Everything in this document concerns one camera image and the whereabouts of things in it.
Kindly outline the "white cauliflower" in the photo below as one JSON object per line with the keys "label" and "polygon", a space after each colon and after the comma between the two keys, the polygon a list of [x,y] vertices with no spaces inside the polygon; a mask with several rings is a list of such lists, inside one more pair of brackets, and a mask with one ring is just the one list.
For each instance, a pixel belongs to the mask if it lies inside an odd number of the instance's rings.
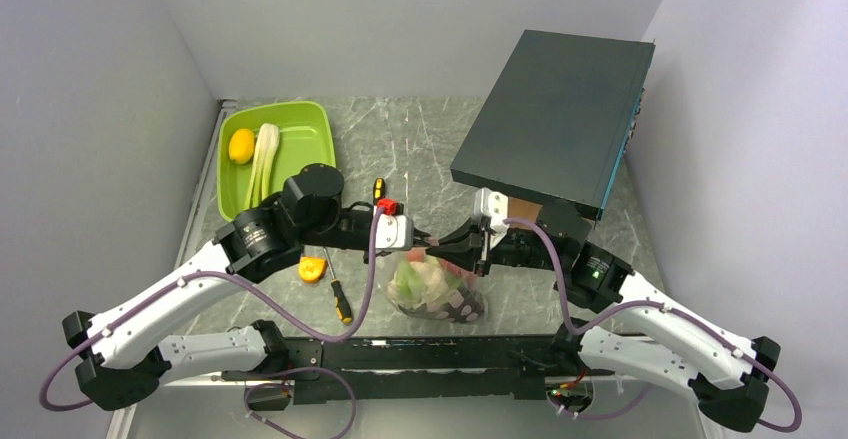
{"label": "white cauliflower", "polygon": [[[409,264],[416,269],[420,274],[423,283],[426,286],[422,299],[418,303],[408,303],[399,301],[396,289],[393,284],[393,279],[396,270],[402,264]],[[464,281],[457,275],[444,268],[436,259],[426,258],[424,261],[406,261],[402,260],[398,263],[394,276],[389,283],[389,290],[392,292],[394,300],[397,304],[413,308],[422,304],[431,302],[439,302],[453,290],[458,290],[464,286]]]}

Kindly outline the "clear zip top bag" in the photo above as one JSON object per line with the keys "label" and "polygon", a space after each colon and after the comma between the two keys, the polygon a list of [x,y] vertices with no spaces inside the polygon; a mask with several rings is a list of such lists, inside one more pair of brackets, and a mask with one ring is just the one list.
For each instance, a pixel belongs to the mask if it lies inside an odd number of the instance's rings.
{"label": "clear zip top bag", "polygon": [[467,324],[487,312],[478,277],[429,255],[424,247],[379,259],[377,279],[388,302],[409,317]]}

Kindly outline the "green cabbage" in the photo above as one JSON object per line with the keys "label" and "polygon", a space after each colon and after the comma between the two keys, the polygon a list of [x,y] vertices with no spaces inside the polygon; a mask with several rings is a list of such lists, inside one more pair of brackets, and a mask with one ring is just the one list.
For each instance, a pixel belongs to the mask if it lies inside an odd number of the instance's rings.
{"label": "green cabbage", "polygon": [[393,284],[399,301],[403,302],[418,303],[426,291],[420,274],[409,264],[402,264],[396,270]]}

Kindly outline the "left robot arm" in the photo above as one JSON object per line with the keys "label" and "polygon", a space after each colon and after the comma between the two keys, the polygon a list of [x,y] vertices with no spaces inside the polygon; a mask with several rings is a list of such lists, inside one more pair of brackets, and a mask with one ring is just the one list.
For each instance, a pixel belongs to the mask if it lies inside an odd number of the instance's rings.
{"label": "left robot arm", "polygon": [[178,328],[239,291],[258,294],[262,281],[298,264],[307,246],[363,251],[369,267],[380,252],[411,247],[413,224],[400,204],[382,198],[344,206],[343,188],[336,168],[308,165],[139,295],[101,313],[67,316],[63,329],[85,402],[114,411],[162,384],[210,372],[279,376],[290,352],[270,321],[198,336]]}

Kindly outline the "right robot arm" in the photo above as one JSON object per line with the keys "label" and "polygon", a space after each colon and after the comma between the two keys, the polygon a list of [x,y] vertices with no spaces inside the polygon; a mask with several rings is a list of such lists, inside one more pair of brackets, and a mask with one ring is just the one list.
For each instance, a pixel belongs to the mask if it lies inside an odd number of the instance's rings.
{"label": "right robot arm", "polygon": [[763,419],[781,347],[723,329],[668,297],[629,263],[589,242],[590,224],[558,201],[533,221],[499,203],[477,205],[457,230],[424,238],[428,254],[478,276],[492,266],[550,270],[563,322],[551,347],[557,370],[606,370],[681,393],[736,432]]}

